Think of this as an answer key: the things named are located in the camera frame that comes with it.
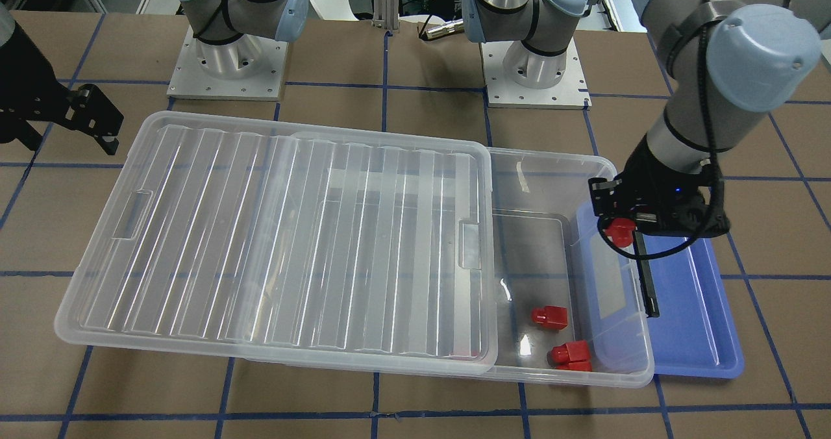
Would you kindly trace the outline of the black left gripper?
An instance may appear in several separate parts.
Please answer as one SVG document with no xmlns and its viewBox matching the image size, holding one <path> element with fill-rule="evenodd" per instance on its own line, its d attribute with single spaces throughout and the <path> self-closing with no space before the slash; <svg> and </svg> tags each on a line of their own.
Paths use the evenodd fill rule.
<svg viewBox="0 0 831 439">
<path fill-rule="evenodd" d="M 588 181 L 591 205 L 603 228 L 615 218 L 632 219 L 636 229 L 650 236 L 691 238 L 703 225 L 701 238 L 728 231 L 721 170 L 705 164 L 698 173 L 682 173 L 665 166 L 643 138 L 610 181 Z"/>
</svg>

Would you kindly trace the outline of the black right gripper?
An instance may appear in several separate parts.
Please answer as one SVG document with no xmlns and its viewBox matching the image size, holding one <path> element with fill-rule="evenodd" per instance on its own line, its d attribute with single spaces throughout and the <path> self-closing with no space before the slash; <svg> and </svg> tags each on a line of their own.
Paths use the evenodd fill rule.
<svg viewBox="0 0 831 439">
<path fill-rule="evenodd" d="M 107 155 L 119 148 L 124 116 L 94 84 L 69 90 L 17 21 L 2 21 L 1 142 L 37 150 L 42 135 L 32 121 L 57 123 L 89 135 Z"/>
</svg>

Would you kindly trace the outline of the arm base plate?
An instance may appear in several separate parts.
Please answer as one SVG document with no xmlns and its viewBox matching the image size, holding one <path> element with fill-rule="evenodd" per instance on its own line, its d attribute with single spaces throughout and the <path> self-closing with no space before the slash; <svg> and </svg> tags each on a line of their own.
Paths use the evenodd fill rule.
<svg viewBox="0 0 831 439">
<path fill-rule="evenodd" d="M 209 45 L 187 30 L 167 95 L 205 101 L 279 101 L 289 44 L 244 34 Z"/>
<path fill-rule="evenodd" d="M 532 53 L 521 42 L 488 42 L 480 49 L 490 107 L 582 110 L 593 105 L 574 40 L 555 56 Z"/>
</svg>

